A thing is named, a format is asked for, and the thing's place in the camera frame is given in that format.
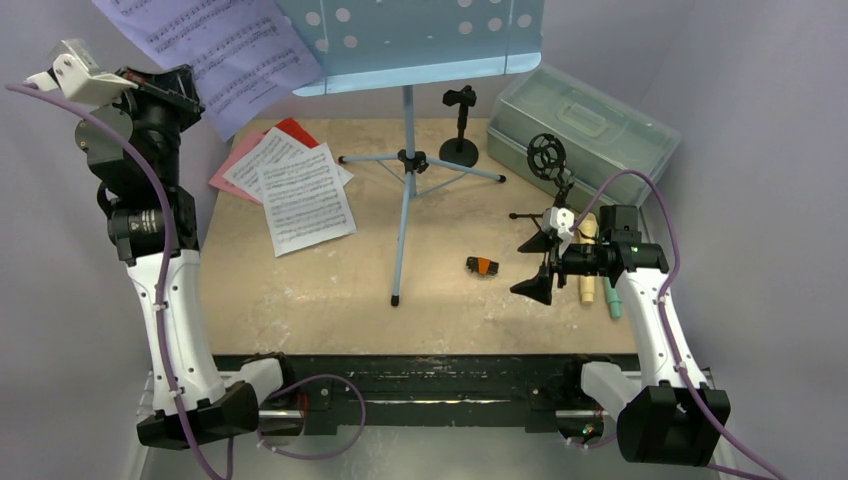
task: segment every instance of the pink paper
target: pink paper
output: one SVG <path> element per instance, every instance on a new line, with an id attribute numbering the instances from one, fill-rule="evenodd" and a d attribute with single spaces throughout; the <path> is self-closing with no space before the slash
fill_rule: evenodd
<path id="1" fill-rule="evenodd" d="M 252 195 L 225 180 L 223 175 L 230 169 L 230 167 L 233 166 L 234 163 L 238 162 L 242 159 L 242 157 L 247 155 L 247 152 L 253 150 L 253 147 L 259 145 L 259 142 L 262 141 L 263 137 L 265 137 L 265 134 L 262 132 L 250 132 L 245 135 L 242 141 L 236 145 L 232 152 L 230 152 L 230 156 L 227 157 L 227 160 L 224 161 L 221 168 L 219 168 L 218 171 L 215 172 L 215 175 L 212 176 L 212 180 L 209 180 L 209 185 L 212 185 L 221 191 L 232 193 L 238 197 L 250 200 L 251 202 L 261 204 L 262 202 L 253 198 Z"/>

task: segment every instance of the wooden tabletop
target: wooden tabletop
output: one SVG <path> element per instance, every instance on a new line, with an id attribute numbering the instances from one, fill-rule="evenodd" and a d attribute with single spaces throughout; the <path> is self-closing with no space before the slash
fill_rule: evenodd
<path id="1" fill-rule="evenodd" d="M 257 120 L 236 136 L 277 120 Z M 304 120 L 333 155 L 391 153 L 403 148 L 401 120 Z M 456 120 L 419 120 L 416 148 L 437 155 L 456 135 Z M 552 198 L 486 156 L 486 121 L 470 120 L 467 138 L 480 147 L 475 168 L 507 175 L 504 184 L 466 176 L 410 202 L 400 306 L 389 300 L 394 279 L 403 184 L 374 162 L 348 164 L 345 187 L 358 232 L 274 257 L 262 206 L 220 193 L 202 250 L 201 300 L 216 354 L 633 353 L 627 318 L 612 320 L 602 284 L 581 305 L 569 278 L 546 307 L 512 295 L 532 277 L 539 255 L 516 248 L 536 231 L 510 212 L 542 212 Z M 403 175 L 400 162 L 387 165 Z M 454 176 L 431 165 L 424 191 Z M 496 277 L 465 268 L 468 256 L 500 263 Z"/>

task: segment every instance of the music stand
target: music stand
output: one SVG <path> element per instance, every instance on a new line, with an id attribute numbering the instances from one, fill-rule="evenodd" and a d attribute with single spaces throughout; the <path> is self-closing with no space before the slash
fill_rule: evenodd
<path id="1" fill-rule="evenodd" d="M 376 161 L 404 183 L 391 304 L 400 303 L 409 201 L 465 175 L 499 182 L 503 175 L 463 167 L 415 150 L 412 86 L 523 73 L 541 61 L 544 0 L 277 0 L 321 62 L 325 77 L 295 91 L 327 95 L 403 87 L 406 148 L 397 153 L 342 156 L 342 163 Z M 383 161 L 404 164 L 405 178 Z M 429 165 L 460 175 L 418 192 L 416 175 Z"/>

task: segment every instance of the plastic storage box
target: plastic storage box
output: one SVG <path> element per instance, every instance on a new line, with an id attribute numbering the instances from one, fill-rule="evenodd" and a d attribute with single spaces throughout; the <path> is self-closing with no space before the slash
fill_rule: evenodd
<path id="1" fill-rule="evenodd" d="M 631 107 L 549 66 L 526 73 L 495 103 L 488 128 L 489 156 L 548 193 L 527 166 L 527 144 L 540 133 L 556 135 L 565 146 L 568 169 L 577 185 L 569 203 L 586 207 L 598 187 L 616 172 L 632 168 L 658 180 L 680 134 Z M 618 178 L 605 192 L 605 204 L 641 206 L 650 188 L 638 177 Z"/>

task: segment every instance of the sheet music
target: sheet music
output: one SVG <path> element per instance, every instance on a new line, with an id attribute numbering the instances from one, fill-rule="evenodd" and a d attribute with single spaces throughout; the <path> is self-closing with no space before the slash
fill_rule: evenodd
<path id="1" fill-rule="evenodd" d="M 222 138 L 321 76 L 274 0 L 93 0 L 160 67 L 194 69 Z"/>
<path id="2" fill-rule="evenodd" d="M 275 256 L 356 233 L 336 164 L 324 150 L 259 169 Z"/>
<path id="3" fill-rule="evenodd" d="M 320 152 L 328 156 L 331 162 L 333 161 L 330 148 L 326 143 L 319 145 L 314 150 L 318 149 L 321 149 Z M 257 201 L 261 201 L 262 187 L 259 183 L 259 169 L 265 165 L 275 165 L 290 160 L 307 151 L 310 151 L 310 149 L 292 136 L 279 128 L 272 128 L 265 134 L 265 138 L 259 142 L 259 145 L 256 145 L 241 160 L 233 164 L 223 176 L 228 182 L 244 190 Z M 336 165 L 335 162 L 333 162 L 333 165 L 335 165 L 334 169 L 337 171 L 336 174 L 342 181 L 342 185 L 347 185 L 347 182 L 353 178 L 353 174 Z"/>

